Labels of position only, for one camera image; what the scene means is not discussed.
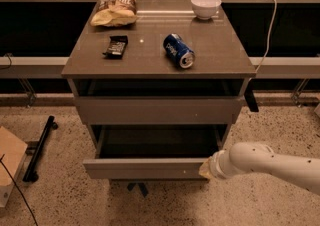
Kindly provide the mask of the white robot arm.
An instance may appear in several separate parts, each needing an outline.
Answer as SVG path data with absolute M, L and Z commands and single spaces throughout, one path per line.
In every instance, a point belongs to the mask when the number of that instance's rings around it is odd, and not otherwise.
M 320 195 L 320 160 L 275 153 L 268 145 L 239 142 L 215 152 L 199 168 L 199 175 L 221 180 L 264 173 Z

